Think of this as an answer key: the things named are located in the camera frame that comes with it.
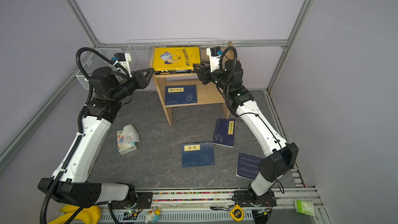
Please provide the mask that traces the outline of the black wolf cover book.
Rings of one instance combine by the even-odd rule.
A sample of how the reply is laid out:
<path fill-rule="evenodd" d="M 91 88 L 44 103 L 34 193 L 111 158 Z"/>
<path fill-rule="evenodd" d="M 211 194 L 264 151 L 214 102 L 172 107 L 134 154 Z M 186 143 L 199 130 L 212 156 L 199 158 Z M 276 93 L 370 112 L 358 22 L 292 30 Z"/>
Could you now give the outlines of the black wolf cover book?
<path fill-rule="evenodd" d="M 181 69 L 181 70 L 169 70 L 169 71 L 155 71 L 156 75 L 173 75 L 173 74 L 195 74 L 194 69 Z"/>

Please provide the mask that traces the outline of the blue book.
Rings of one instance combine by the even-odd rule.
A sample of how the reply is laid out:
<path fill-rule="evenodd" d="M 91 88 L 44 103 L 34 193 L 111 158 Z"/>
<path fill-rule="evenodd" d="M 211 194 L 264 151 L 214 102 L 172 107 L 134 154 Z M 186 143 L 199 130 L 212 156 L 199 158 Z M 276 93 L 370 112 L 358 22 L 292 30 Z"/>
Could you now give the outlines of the blue book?
<path fill-rule="evenodd" d="M 215 165 L 213 142 L 182 144 L 181 165 L 183 168 Z"/>

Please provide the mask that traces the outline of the yellow folder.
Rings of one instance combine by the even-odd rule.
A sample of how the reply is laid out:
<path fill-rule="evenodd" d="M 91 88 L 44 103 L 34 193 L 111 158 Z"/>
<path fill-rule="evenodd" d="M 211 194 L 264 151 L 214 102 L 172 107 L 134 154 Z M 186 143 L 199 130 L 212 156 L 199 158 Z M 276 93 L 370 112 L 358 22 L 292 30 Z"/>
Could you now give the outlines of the yellow folder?
<path fill-rule="evenodd" d="M 201 63 L 199 47 L 156 48 L 152 68 L 155 72 L 191 72 L 194 64 Z"/>

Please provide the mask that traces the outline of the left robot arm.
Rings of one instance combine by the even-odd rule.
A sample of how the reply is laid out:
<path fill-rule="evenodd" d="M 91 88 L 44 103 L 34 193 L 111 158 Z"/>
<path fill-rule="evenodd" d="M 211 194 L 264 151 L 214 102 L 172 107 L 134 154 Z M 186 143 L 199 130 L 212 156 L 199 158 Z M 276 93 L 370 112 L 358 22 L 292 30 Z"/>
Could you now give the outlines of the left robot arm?
<path fill-rule="evenodd" d="M 103 142 L 122 107 L 122 101 L 134 91 L 145 89 L 155 74 L 153 68 L 129 71 L 122 66 L 119 53 L 112 59 L 97 50 L 83 47 L 75 60 L 89 83 L 88 98 L 77 118 L 78 131 L 68 153 L 49 178 L 42 178 L 38 189 L 45 193 L 39 222 L 47 223 L 50 200 L 77 206 L 66 220 L 70 223 L 83 209 L 101 204 L 121 202 L 135 206 L 139 198 L 134 185 L 124 183 L 92 183 L 89 174 Z"/>

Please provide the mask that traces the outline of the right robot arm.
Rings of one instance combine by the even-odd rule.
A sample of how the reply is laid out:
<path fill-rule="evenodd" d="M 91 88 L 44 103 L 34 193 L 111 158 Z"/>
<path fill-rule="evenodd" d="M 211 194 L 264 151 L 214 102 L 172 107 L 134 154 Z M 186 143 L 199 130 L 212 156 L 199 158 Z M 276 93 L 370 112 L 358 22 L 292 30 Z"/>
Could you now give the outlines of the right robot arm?
<path fill-rule="evenodd" d="M 216 85 L 229 112 L 244 121 L 265 155 L 259 162 L 259 173 L 249 184 L 246 194 L 246 202 L 259 206 L 270 196 L 271 187 L 293 169 L 299 149 L 277 133 L 260 111 L 250 91 L 243 86 L 244 71 L 235 47 L 225 50 L 219 46 L 211 47 L 207 48 L 206 54 L 209 64 L 193 66 L 199 80 L 203 85 Z"/>

